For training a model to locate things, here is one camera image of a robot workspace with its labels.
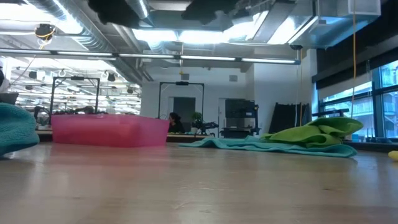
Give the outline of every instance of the black frame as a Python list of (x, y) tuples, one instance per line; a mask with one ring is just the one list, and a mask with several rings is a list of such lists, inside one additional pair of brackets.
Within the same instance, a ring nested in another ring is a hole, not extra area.
[[(62, 81), (61, 81), (61, 83), (56, 84), (55, 82), (56, 82), (58, 79), (62, 79)], [(80, 80), (80, 81), (83, 81), (83, 80), (97, 80), (97, 93), (96, 93), (96, 98), (95, 98), (95, 113), (98, 112), (98, 96), (99, 96), (99, 94), (100, 94), (100, 81), (101, 81), (100, 78), (86, 78), (86, 77), (53, 77), (53, 80), (52, 80), (52, 89), (51, 89), (51, 100), (50, 100), (50, 121), (49, 121), (49, 124), (51, 124), (51, 115), (52, 115), (53, 104), (54, 104), (54, 93), (55, 93), (55, 89), (56, 89), (56, 87), (58, 87), (59, 85), (61, 85), (63, 81), (65, 81), (65, 80), (67, 80), (67, 79), (69, 79), (69, 80)]]
[(189, 83), (189, 82), (160, 82), (159, 83), (159, 99), (158, 99), (158, 107), (157, 107), (157, 118), (160, 119), (160, 98), (162, 97), (162, 85), (163, 84), (175, 84), (180, 86), (187, 85), (200, 85), (202, 87), (201, 92), (201, 121), (203, 122), (203, 107), (205, 105), (205, 84), (204, 83)]
[[(394, 91), (398, 91), (398, 85), (382, 87), (382, 78), (381, 78), (381, 67), (377, 67), (371, 70), (372, 75), (372, 90), (366, 93), (359, 93), (354, 95), (355, 100), (360, 100), (363, 98), (371, 97), (373, 101), (373, 121), (374, 121), (374, 133), (375, 137), (384, 138), (386, 137), (385, 129), (384, 129), (384, 103), (383, 103), (383, 95), (386, 93), (391, 93)], [(334, 105), (337, 103), (351, 101), (352, 96), (347, 96), (344, 98), (340, 98), (337, 100), (324, 102), (323, 99), (319, 101), (319, 112), (325, 111), (325, 106)], [(398, 138), (390, 138), (393, 142), (398, 142)]]

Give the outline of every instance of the yellow object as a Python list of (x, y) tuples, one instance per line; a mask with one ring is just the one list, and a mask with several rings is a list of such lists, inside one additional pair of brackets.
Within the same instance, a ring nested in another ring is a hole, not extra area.
[(389, 156), (391, 159), (393, 159), (393, 160), (395, 160), (395, 161), (398, 161), (398, 151), (391, 151), (391, 152), (388, 154), (388, 156)]

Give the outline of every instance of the woman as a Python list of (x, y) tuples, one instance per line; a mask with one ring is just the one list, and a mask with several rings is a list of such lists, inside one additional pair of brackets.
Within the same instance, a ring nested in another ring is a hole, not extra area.
[(180, 120), (181, 120), (181, 117), (177, 113), (174, 113), (174, 112), (170, 113), (169, 133), (185, 133), (184, 127), (182, 126), (182, 123)]

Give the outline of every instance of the teal towel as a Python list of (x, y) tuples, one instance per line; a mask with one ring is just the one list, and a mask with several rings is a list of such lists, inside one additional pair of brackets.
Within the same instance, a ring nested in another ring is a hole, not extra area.
[(204, 140), (180, 144), (183, 147), (217, 147), (219, 149), (235, 149), (260, 152), (285, 152), (311, 156), (351, 157), (356, 155), (356, 150), (351, 146), (337, 144), (328, 147), (306, 148), (293, 144), (266, 143), (258, 138), (248, 136), (246, 139), (218, 139), (205, 138)]
[(39, 143), (36, 120), (26, 110), (0, 103), (0, 156)]

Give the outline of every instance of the dark hair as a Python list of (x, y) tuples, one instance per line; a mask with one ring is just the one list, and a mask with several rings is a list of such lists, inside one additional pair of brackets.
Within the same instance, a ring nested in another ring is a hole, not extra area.
[(174, 112), (171, 112), (171, 113), (170, 113), (170, 117), (171, 117), (175, 122), (181, 120), (181, 117), (180, 117), (177, 113), (174, 113)]

